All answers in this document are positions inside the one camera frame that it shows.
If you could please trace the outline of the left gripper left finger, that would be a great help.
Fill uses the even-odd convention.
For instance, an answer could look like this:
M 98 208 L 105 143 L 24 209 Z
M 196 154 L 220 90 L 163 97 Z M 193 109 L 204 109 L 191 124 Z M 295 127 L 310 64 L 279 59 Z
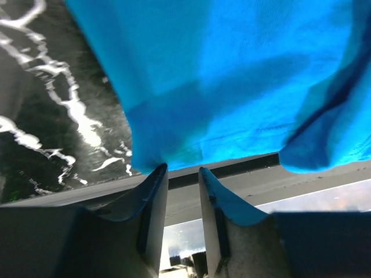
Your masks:
M 158 277 L 168 167 L 97 210 L 1 208 L 2 277 Z

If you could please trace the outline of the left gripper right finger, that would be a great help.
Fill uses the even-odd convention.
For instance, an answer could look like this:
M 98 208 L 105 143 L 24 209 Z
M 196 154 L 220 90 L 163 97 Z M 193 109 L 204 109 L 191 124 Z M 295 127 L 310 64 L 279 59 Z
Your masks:
M 199 169 L 210 277 L 369 277 L 370 214 L 267 214 Z

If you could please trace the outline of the blue t shirt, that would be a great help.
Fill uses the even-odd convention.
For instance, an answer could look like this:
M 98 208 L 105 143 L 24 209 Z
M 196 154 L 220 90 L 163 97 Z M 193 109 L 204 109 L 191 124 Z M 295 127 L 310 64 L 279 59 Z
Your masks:
M 149 173 L 370 159 L 369 1 L 67 1 Z

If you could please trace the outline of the aluminium frame rail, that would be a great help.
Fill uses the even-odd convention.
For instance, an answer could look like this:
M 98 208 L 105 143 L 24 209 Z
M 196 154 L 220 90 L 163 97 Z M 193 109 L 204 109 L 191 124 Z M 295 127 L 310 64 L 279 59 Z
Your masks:
M 265 213 L 276 211 L 370 211 L 370 180 L 357 181 L 329 189 L 261 204 Z M 202 218 L 167 225 L 163 232 L 160 270 L 178 265 L 185 259 L 205 251 Z

